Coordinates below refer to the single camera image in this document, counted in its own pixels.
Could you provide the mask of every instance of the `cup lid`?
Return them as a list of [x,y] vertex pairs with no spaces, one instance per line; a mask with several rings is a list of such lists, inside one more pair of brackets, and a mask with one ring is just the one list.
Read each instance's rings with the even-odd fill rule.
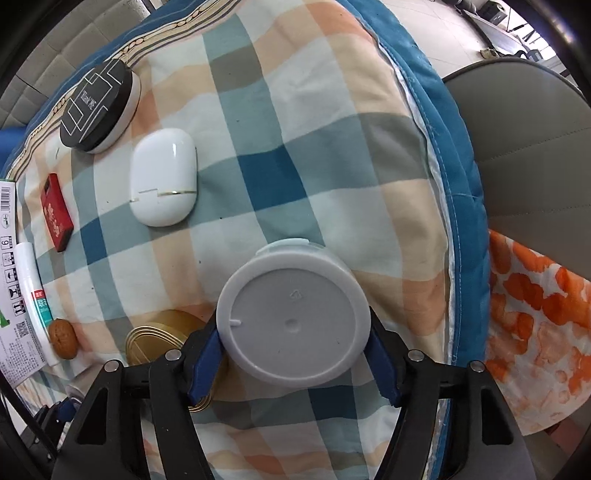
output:
[[224,286],[216,313],[220,339],[247,373],[306,388],[349,369],[371,320],[363,290],[328,256],[306,251],[257,255]]

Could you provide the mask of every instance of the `screw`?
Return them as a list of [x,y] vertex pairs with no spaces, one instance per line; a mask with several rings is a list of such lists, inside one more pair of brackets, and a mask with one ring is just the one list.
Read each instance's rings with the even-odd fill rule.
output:
[[169,362],[174,362],[175,360],[178,360],[179,358],[181,358],[181,350],[173,348],[172,350],[169,350],[168,352],[166,352],[164,357]]
[[486,370],[486,367],[480,360],[473,360],[470,362],[470,368],[477,373],[482,373],[484,370]]
[[105,372],[113,373],[119,368],[119,362],[117,360],[109,360],[105,364]]
[[408,358],[413,362],[422,362],[425,359],[425,354],[420,350],[410,350]]

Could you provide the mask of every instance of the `qr code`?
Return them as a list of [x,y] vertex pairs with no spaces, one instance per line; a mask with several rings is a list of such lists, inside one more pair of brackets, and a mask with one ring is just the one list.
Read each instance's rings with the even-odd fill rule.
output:
[[27,327],[27,322],[17,323],[17,335],[19,338],[23,338],[29,334],[29,328]]

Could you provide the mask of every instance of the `walnut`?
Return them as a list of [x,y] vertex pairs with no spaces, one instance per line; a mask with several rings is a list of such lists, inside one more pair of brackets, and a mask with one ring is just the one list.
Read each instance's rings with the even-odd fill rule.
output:
[[49,340],[57,356],[72,360],[78,353],[78,338],[72,324],[67,320],[55,319],[47,328]]

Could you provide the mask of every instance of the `toothpaste tube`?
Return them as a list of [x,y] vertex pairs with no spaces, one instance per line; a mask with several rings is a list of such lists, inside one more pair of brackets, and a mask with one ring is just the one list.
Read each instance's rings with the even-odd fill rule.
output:
[[21,287],[22,298],[25,300],[31,325],[41,345],[41,351],[47,365],[53,367],[60,363],[60,358],[53,351],[47,328],[53,321],[51,310],[45,297],[45,290],[41,285],[33,244],[22,242],[14,248],[14,260],[17,268],[18,284]]

